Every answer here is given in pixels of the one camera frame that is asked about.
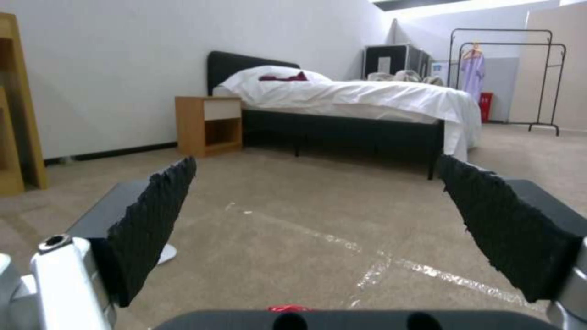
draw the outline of clothing rack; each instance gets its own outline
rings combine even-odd
[[[546,43],[539,43],[539,42],[464,42],[461,44],[461,46],[459,48],[458,63],[453,64],[452,59],[453,59],[454,34],[455,34],[455,32],[458,32],[458,31],[546,33],[546,34],[548,34],[548,36],[546,37]],[[450,50],[449,50],[449,54],[448,54],[449,70],[448,70],[447,86],[450,86],[450,76],[451,76],[450,67],[453,65],[458,65],[459,69],[457,69],[457,81],[456,81],[456,88],[458,88],[458,79],[460,76],[461,58],[463,57],[463,47],[465,47],[467,45],[475,45],[475,44],[476,45],[497,45],[497,46],[546,46],[548,48],[548,52],[546,53],[546,63],[544,65],[544,75],[542,76],[542,87],[540,90],[540,101],[538,103],[538,114],[536,117],[536,121],[535,122],[506,122],[506,124],[527,124],[528,131],[531,131],[533,126],[551,126],[556,129],[556,136],[559,136],[560,130],[559,130],[559,127],[554,123],[554,116],[556,113],[556,103],[558,101],[558,93],[559,93],[559,90],[561,87],[562,71],[563,71],[563,68],[565,65],[566,46],[562,43],[552,43],[552,31],[550,31],[550,30],[543,30],[543,29],[474,29],[474,28],[454,29],[452,31],[452,33],[450,34]],[[551,49],[553,46],[562,48],[560,64],[556,64],[556,65],[549,64],[550,53],[551,53]],[[544,87],[546,84],[546,75],[548,73],[549,68],[556,68],[556,67],[560,67],[560,71],[559,71],[559,75],[558,75],[558,81],[556,84],[556,93],[555,93],[554,105],[552,108],[552,116],[551,116],[551,120],[549,123],[544,123],[544,122],[540,121],[540,114],[542,112],[542,101],[544,99]]]

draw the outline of lavender garment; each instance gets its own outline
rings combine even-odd
[[[477,102],[481,99],[483,78],[485,77],[485,57],[478,54],[461,60],[463,76],[463,90],[473,96]]]

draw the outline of nightstand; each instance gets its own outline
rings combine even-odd
[[[238,97],[176,96],[176,123],[182,154],[208,157],[242,149]]]

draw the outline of clothes hanger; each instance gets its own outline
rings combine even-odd
[[[465,55],[463,56],[463,59],[477,58],[477,57],[481,56],[481,54],[483,54],[483,51],[481,50],[481,46],[476,42],[473,44],[473,48],[469,49],[469,51],[465,53]]]

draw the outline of red object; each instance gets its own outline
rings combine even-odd
[[[269,306],[267,308],[269,312],[305,312],[311,311],[312,308],[300,306],[300,305],[276,305],[276,306]]]
[[[481,93],[479,108],[481,108],[481,122],[483,123],[487,123],[489,121],[491,99],[493,99],[493,93]]]
[[[288,78],[277,78],[276,76],[261,76],[259,78],[260,82],[271,82],[271,81],[280,81],[280,82],[307,82],[308,78],[306,75],[303,74],[303,71],[300,71],[297,76],[291,76]]]

